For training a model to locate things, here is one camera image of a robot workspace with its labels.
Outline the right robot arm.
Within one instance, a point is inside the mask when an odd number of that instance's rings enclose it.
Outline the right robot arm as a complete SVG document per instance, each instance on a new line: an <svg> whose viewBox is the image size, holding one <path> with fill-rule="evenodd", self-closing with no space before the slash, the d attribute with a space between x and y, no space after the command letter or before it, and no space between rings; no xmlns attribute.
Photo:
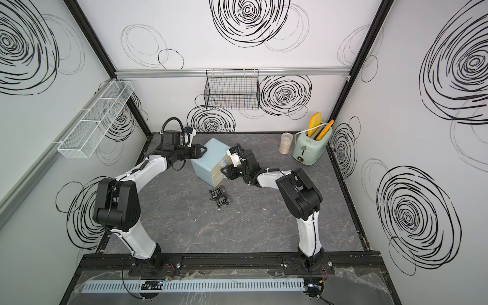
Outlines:
<svg viewBox="0 0 488 305"><path fill-rule="evenodd" d="M283 171L261 167L252 150L243 149L239 144L229 148L226 154L232 162L221 169L226 179L241 177L249 186L279 190L288 211L297 220L302 268L309 270L319 264L324 252L318 229L323 196L307 173L301 168Z"/></svg>

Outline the light blue drawer cabinet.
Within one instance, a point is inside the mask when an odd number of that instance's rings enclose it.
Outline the light blue drawer cabinet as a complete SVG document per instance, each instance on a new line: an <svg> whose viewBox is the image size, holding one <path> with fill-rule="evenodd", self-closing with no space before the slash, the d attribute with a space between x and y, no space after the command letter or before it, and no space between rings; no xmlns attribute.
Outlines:
<svg viewBox="0 0 488 305"><path fill-rule="evenodd" d="M191 160L191 163L197 177L217 187L224 180L222 167L232 164L231 158L227 155L230 147L215 138L209 140L204 146L207 151L201 158Z"/></svg>

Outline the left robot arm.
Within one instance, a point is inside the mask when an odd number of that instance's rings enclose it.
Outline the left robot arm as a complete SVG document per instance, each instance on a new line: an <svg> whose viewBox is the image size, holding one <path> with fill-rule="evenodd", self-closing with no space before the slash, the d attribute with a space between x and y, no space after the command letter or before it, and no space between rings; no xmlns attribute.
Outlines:
<svg viewBox="0 0 488 305"><path fill-rule="evenodd" d="M197 131L171 117L163 124L160 143L128 172L98 183L93 220L116 235L128 248L137 264L157 272L163 269L161 247L144 229L141 217L140 190L157 175L178 161L201 158L207 148L193 144Z"/></svg>

